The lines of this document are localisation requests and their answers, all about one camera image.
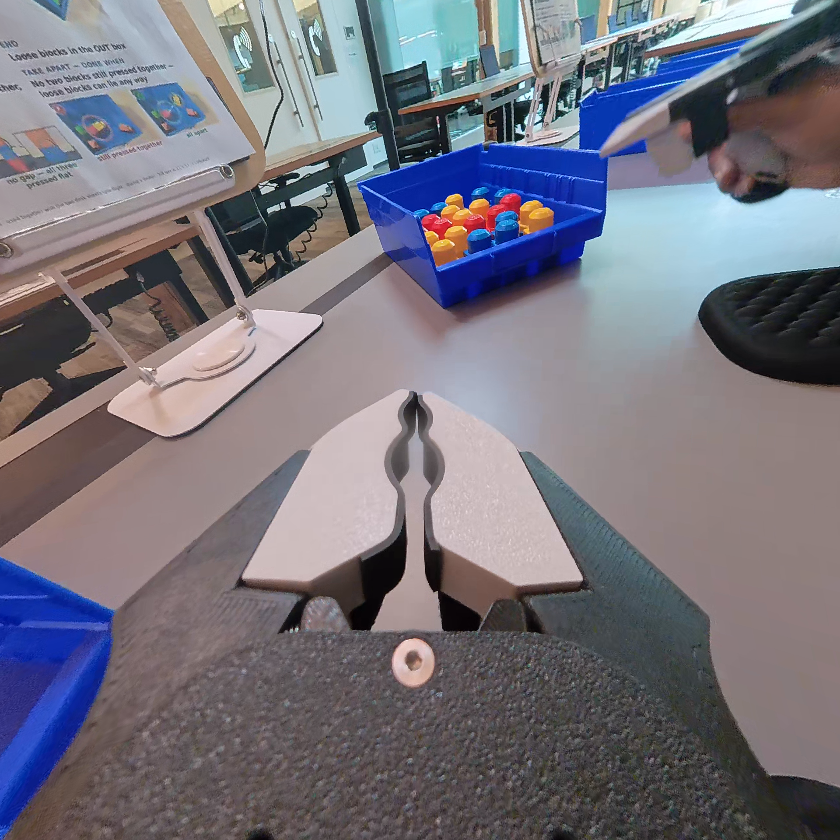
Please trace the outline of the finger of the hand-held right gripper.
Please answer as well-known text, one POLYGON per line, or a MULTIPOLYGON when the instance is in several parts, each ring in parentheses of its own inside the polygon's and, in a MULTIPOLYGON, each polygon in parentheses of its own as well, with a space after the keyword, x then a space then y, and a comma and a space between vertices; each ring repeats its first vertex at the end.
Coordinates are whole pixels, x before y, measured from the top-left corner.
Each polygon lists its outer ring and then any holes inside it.
POLYGON ((670 124, 690 121, 688 112, 696 99, 692 92, 671 91, 628 113, 601 146, 601 157, 614 156, 670 124))
POLYGON ((647 153, 662 176, 687 171, 696 157, 688 124, 670 124, 646 138, 647 153))

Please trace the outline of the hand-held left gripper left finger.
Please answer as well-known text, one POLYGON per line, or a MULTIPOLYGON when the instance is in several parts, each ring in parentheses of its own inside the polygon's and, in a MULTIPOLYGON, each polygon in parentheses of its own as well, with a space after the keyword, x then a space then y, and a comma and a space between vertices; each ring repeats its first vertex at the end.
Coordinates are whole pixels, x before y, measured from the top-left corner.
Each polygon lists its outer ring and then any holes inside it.
POLYGON ((247 563, 243 586, 332 598, 372 630, 406 567, 406 499, 417 394, 395 391, 347 417, 308 451, 247 563))

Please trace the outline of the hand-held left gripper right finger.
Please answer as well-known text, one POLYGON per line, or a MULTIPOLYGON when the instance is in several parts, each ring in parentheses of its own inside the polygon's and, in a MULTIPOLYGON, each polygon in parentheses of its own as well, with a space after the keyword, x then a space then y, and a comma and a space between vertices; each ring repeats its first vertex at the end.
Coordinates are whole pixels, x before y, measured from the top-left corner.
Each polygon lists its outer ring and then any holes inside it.
POLYGON ((418 397, 429 488, 427 581, 442 627, 478 627, 499 601, 578 592, 585 578, 522 453, 443 397, 418 397))

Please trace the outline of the pile of blocks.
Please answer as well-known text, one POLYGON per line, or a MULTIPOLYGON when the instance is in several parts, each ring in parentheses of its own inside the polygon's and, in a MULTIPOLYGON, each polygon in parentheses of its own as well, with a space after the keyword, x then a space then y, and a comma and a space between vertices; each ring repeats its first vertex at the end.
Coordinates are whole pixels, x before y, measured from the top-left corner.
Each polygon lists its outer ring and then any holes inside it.
POLYGON ((548 230, 560 221, 545 201, 510 187, 477 187, 468 196, 450 194, 443 202, 413 211, 437 268, 483 254, 496 246, 548 230))

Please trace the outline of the blue plastic bin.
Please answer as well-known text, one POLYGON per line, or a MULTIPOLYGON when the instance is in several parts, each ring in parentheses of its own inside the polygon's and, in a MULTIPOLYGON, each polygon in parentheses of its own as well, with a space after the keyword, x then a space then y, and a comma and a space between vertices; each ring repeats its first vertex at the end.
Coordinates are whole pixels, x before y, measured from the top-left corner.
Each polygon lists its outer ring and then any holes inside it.
POLYGON ((384 252, 450 308, 582 257, 585 243, 603 231, 608 164, 593 150, 478 143, 366 179, 360 193, 384 252), (525 201, 539 200, 554 224, 436 266, 416 211, 450 193, 467 198, 478 186, 492 196, 510 188, 525 201))
POLYGON ((1 560, 2 808, 32 795, 99 691, 113 611, 1 560))

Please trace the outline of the person's right hand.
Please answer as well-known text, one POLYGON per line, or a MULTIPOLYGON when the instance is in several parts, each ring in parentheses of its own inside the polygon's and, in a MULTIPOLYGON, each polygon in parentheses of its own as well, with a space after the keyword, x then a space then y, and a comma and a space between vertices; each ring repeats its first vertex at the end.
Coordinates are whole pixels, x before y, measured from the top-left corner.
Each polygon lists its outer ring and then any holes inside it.
POLYGON ((784 158, 790 188, 839 187, 839 69, 817 66, 793 87, 728 108, 730 133, 759 132, 784 158))

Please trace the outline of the stack of blue bins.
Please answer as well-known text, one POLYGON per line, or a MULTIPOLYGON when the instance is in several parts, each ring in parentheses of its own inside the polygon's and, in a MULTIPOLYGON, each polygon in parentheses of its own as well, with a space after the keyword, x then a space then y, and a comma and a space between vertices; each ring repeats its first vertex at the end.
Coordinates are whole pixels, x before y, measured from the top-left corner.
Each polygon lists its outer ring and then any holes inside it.
POLYGON ((625 117, 703 70, 737 53, 748 38, 716 45, 657 63, 653 73, 613 83, 581 102, 579 148, 598 151, 625 117))

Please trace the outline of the white document stand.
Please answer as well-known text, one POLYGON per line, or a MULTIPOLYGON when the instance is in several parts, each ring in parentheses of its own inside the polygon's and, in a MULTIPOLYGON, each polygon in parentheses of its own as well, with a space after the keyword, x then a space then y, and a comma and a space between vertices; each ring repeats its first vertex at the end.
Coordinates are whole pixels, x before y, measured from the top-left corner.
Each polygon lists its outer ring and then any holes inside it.
POLYGON ((581 61, 581 19, 575 1, 521 1, 534 83, 525 133, 519 145, 556 144, 571 133, 554 121, 563 82, 581 61))
POLYGON ((266 154, 243 102, 186 7, 182 2, 160 3, 213 89, 255 146, 255 153, 246 161, 221 164, 134 199, 40 225, 11 238, 2 238, 1 229, 1 273, 2 280, 11 280, 30 270, 41 270, 43 278, 62 289, 134 375, 134 383, 113 397, 108 412, 158 437, 178 438, 203 426, 306 342, 321 328, 322 317, 252 309, 247 302, 234 261, 227 257, 222 234, 208 209, 256 186, 266 168, 266 154), (162 365, 145 367, 131 360, 72 290, 58 265, 89 248, 178 217, 188 217, 201 229, 234 296, 234 314, 162 365))

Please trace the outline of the long wooden table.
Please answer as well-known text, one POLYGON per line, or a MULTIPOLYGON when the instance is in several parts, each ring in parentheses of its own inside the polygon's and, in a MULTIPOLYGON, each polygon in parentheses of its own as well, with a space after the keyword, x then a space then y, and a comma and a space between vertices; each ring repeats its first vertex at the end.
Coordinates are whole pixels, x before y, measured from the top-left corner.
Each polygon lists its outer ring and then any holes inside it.
POLYGON ((532 87, 536 76, 530 65, 519 65, 502 70, 494 77, 473 82, 465 87, 442 93, 439 96, 399 108, 400 116, 421 115, 435 117, 438 121, 442 142, 442 153, 452 151, 447 116, 471 102, 481 106, 482 117, 498 109, 505 109, 532 87))

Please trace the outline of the black office chair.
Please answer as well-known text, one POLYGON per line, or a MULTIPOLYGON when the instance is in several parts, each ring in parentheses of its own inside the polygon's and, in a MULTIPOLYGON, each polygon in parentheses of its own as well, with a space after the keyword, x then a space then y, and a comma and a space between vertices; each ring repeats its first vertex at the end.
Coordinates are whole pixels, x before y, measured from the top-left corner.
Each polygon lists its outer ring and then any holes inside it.
POLYGON ((260 193, 276 189, 283 181, 256 186, 252 190, 212 205, 213 215, 227 243, 237 257, 247 257, 249 262, 265 270, 249 281, 248 291, 254 291, 285 276, 301 264, 301 253, 291 253, 291 243, 303 239, 307 249, 312 234, 322 218, 323 207, 307 204, 293 206, 284 203, 261 212, 255 204, 254 190, 260 193))
POLYGON ((385 73, 385 95, 392 114, 395 144, 401 165, 424 161, 442 151, 438 118, 430 112, 401 114, 403 108, 432 97, 426 61, 385 73))

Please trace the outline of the wooden desk with black legs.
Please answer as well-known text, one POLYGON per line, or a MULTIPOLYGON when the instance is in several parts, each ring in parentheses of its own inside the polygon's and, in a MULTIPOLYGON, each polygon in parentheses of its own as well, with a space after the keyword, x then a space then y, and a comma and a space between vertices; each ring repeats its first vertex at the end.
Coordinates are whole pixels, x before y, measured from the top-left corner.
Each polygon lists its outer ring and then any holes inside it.
MULTIPOLYGON (((126 266, 181 245, 194 237, 203 239, 201 229, 194 224, 155 224, 65 258, 59 262, 58 268, 71 287, 91 292, 94 288, 102 288, 104 279, 122 271, 126 266)), ((43 278, 41 270, 30 270, 11 280, 4 278, 1 321, 15 319, 27 310, 61 295, 62 289, 43 278)))
POLYGON ((364 146, 381 138, 378 132, 367 131, 333 140, 305 143, 269 155, 259 186, 277 180, 283 183, 266 194, 255 189, 256 206, 261 212, 267 212, 317 187, 330 185, 338 199, 348 234, 357 235, 361 226, 346 175, 365 167, 364 146))

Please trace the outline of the printed instruction sheet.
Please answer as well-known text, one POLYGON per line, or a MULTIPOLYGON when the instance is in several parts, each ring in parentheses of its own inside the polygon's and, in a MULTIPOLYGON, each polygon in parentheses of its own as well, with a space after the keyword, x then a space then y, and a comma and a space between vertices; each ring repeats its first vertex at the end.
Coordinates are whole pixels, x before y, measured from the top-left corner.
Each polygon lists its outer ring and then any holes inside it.
POLYGON ((1 3, 2 238, 256 152, 160 2, 1 3))

